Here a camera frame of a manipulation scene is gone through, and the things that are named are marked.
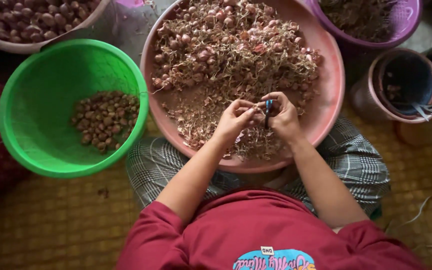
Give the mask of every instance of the wire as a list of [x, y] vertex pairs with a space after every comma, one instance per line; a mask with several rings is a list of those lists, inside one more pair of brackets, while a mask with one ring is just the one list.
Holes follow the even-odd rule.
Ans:
[[[423, 208], [424, 208], [424, 206], [426, 205], [426, 203], [427, 203], [427, 202], [429, 201], [429, 199], [431, 199], [431, 198], [432, 198], [432, 195], [429, 196], [429, 197], [427, 197], [427, 198], [423, 201], [423, 204], [421, 204], [421, 206], [419, 207], [419, 213], [418, 213], [414, 218], [412, 218], [412, 219], [409, 220], [409, 221], [406, 221], [405, 223], [403, 223], [403, 224], [401, 224], [401, 225], [399, 225], [399, 226], [396, 226], [394, 229], [400, 228], [400, 227], [402, 227], [402, 226], [404, 226], [404, 225], [410, 224], [411, 222], [417, 220], [417, 219], [421, 216], [421, 214], [423, 213]], [[389, 229], [390, 229], [392, 223], [393, 223], [393, 220], [390, 220], [389, 223], [388, 223], [388, 225], [386, 226], [386, 229], [384, 230], [385, 233], [388, 233], [388, 231], [389, 231]], [[421, 247], [432, 248], [432, 244], [429, 244], [429, 245], [421, 245], [421, 244], [420, 244], [420, 245], [418, 245], [417, 247], [415, 247], [413, 250], [419, 249], [419, 248], [421, 248]]]

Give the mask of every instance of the checkered fabric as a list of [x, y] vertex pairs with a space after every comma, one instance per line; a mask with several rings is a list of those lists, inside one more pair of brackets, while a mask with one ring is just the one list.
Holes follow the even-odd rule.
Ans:
[[[348, 119], [339, 117], [317, 150], [370, 215], [390, 190], [388, 170], [376, 149]], [[144, 138], [131, 149], [126, 168], [140, 209], [156, 199], [188, 160], [165, 138]], [[204, 198], [223, 194], [242, 184], [235, 174], [217, 170]], [[300, 178], [280, 191], [301, 200], [315, 212]]]

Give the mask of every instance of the person's left hand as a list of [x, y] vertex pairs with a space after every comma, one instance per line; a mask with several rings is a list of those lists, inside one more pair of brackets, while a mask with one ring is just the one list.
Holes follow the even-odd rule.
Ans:
[[223, 112], [213, 137], [228, 148], [236, 141], [243, 129], [254, 125], [255, 104], [251, 101], [237, 99]]

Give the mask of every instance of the woven mat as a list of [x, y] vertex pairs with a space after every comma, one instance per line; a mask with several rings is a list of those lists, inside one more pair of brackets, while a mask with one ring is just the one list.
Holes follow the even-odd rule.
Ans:
[[[377, 223], [385, 227], [393, 220], [397, 227], [416, 216], [432, 195], [432, 146], [401, 144], [391, 124], [364, 123], [347, 106], [343, 115], [374, 144], [391, 173], [393, 191]], [[147, 134], [159, 134], [151, 120]], [[132, 196], [123, 161], [90, 177], [33, 175], [0, 195], [0, 270], [112, 269], [138, 215]], [[418, 220], [392, 235], [412, 248], [432, 245], [432, 200]], [[432, 249], [415, 252], [432, 266]]]

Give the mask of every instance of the hand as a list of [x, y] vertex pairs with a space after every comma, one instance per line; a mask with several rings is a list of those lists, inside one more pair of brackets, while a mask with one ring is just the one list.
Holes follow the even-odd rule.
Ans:
[[298, 120], [298, 111], [284, 93], [269, 93], [263, 96], [261, 100], [263, 102], [258, 103], [258, 105], [264, 104], [264, 101], [273, 100], [273, 113], [268, 120], [268, 126], [279, 138], [290, 146], [296, 140], [304, 138]]
[[225, 149], [236, 141], [243, 129], [254, 125], [255, 109], [253, 102], [237, 99], [223, 112], [212, 138], [224, 142]]

